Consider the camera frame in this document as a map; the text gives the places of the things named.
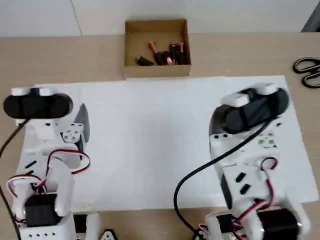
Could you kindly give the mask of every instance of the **white wire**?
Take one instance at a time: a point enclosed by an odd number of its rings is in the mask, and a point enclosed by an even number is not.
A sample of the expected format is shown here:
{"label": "white wire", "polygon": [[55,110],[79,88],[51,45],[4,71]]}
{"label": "white wire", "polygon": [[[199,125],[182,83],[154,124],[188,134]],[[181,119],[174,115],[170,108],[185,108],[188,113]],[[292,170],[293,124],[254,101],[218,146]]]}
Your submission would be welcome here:
{"label": "white wire", "polygon": [[35,176],[13,176],[11,177],[7,182],[6,182],[6,189],[8,190],[8,192],[11,194],[11,196],[13,198],[16,198],[16,196],[11,192],[11,189],[13,190],[14,188],[12,187],[12,183],[14,181],[19,180],[20,183],[29,183],[29,184],[37,184],[39,182],[41,182],[41,180],[37,179]]}
{"label": "white wire", "polygon": [[206,229],[204,229],[202,226],[205,226],[205,224],[200,223],[200,224],[199,224],[199,229],[200,229],[202,232],[204,232],[204,233],[209,237],[208,231],[207,231]]}

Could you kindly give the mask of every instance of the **black cable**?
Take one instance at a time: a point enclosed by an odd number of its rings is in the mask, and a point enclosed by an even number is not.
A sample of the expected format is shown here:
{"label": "black cable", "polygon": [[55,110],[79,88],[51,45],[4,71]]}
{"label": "black cable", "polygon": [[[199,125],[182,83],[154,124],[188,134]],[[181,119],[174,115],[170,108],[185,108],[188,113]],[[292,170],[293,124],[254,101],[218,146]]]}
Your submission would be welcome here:
{"label": "black cable", "polygon": [[222,159],[228,157],[229,155],[233,154],[234,152],[238,151],[240,148],[242,148],[244,145],[252,141],[255,137],[257,137],[260,133],[262,133],[267,126],[271,123],[272,120],[267,121],[266,123],[263,124],[263,126],[257,130],[255,133],[250,135],[247,139],[244,141],[240,142],[237,146],[231,148],[229,151],[225,152],[224,154],[216,157],[215,159],[207,162],[206,164],[198,167],[197,169],[193,170],[190,172],[188,175],[186,175],[182,180],[178,183],[178,185],[175,188],[174,195],[173,195],[173,205],[174,205],[174,210],[177,214],[177,216],[180,218],[180,220],[186,225],[195,235],[199,237],[200,240],[203,240],[203,236],[199,234],[199,232],[182,216],[180,213],[179,207],[178,207],[178,193],[181,188],[181,186],[192,176],[196,175],[197,173],[201,172],[202,170],[216,164],[217,162],[221,161]]}
{"label": "black cable", "polygon": [[[14,137],[20,132],[21,129],[24,128],[24,126],[30,121],[30,119],[26,119],[23,121],[23,123],[19,124],[19,126],[13,131],[13,133],[7,138],[7,140],[4,142],[4,144],[2,145],[2,147],[0,148],[0,158],[2,156],[2,154],[4,153],[4,150],[6,149],[6,147],[8,146],[8,144],[12,141],[12,139],[14,139]],[[11,211],[11,208],[9,206],[9,203],[6,199],[6,196],[0,186],[0,195],[2,197],[2,200],[5,204],[5,207],[7,209],[7,211],[9,212],[9,215],[10,215],[10,218],[11,218],[11,221],[12,221],[12,224],[14,226],[14,230],[15,230],[15,233],[16,233],[16,237],[18,240],[21,240],[21,235],[20,235],[20,231],[19,231],[19,228],[16,224],[16,218],[13,214],[13,212]]]}

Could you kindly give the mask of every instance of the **white wall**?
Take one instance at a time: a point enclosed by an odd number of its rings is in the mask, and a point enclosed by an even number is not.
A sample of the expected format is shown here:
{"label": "white wall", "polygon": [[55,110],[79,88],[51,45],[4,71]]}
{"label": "white wall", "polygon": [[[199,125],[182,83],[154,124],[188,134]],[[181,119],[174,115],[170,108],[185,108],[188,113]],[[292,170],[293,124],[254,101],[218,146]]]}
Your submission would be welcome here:
{"label": "white wall", "polygon": [[0,37],[80,36],[71,0],[0,0]]}
{"label": "white wall", "polygon": [[71,0],[0,0],[0,37],[123,34],[125,19],[165,17],[187,18],[191,33],[300,32],[318,2],[73,0],[75,15]]}

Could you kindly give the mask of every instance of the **white plastic part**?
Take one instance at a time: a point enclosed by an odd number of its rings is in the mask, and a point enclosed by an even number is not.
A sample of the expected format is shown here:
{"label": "white plastic part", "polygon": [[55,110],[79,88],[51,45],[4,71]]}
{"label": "white plastic part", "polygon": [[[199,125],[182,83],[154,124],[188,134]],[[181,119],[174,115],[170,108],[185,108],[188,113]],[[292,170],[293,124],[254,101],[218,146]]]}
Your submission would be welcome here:
{"label": "white plastic part", "polygon": [[75,240],[76,228],[72,212],[63,217],[57,225],[20,227],[22,240]]}
{"label": "white plastic part", "polygon": [[71,209],[75,180],[72,175],[67,172],[60,175],[57,185],[54,210],[58,216],[63,217],[67,215]]}
{"label": "white plastic part", "polygon": [[112,231],[105,230],[101,237],[101,240],[116,240],[116,238],[113,235]]}
{"label": "white plastic part", "polygon": [[86,217],[85,240],[98,240],[100,232],[100,216],[97,212],[91,212]]}
{"label": "white plastic part", "polygon": [[53,91],[49,88],[45,88],[45,87],[39,88],[39,95],[40,96],[43,96],[43,97],[52,96],[53,94],[54,94]]}
{"label": "white plastic part", "polygon": [[275,83],[258,83],[254,85],[258,94],[270,95],[278,91],[278,86]]}
{"label": "white plastic part", "polygon": [[11,88],[11,95],[12,96],[24,96],[30,93],[30,88],[29,87],[16,87],[16,88]]}
{"label": "white plastic part", "polygon": [[75,144],[80,141],[80,138],[83,132],[84,132],[84,125],[82,123],[73,122],[63,132],[62,138],[66,143]]}
{"label": "white plastic part", "polygon": [[233,93],[222,98],[221,103],[231,107],[239,108],[250,102],[249,96],[242,93]]}
{"label": "white plastic part", "polygon": [[63,142],[60,136],[57,119],[32,119],[29,125],[34,127],[36,135],[39,139],[57,139]]}

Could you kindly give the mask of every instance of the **white paper sheet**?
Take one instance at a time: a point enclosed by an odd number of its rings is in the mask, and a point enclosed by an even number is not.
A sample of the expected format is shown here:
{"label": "white paper sheet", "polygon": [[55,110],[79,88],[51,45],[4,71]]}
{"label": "white paper sheet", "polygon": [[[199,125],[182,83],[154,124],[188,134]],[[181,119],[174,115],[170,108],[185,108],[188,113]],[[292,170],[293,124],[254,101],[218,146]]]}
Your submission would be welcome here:
{"label": "white paper sheet", "polygon": [[[173,208],[179,180],[210,160],[209,121],[220,99],[257,82],[288,89],[283,76],[140,79],[137,81],[46,84],[69,94],[74,111],[88,108],[91,134],[86,148],[92,165],[75,176],[76,210]],[[299,192],[301,202],[318,200],[295,109],[284,115],[281,145],[283,179]],[[26,131],[28,141],[30,131]],[[225,206],[213,167],[181,188],[182,208]]]}

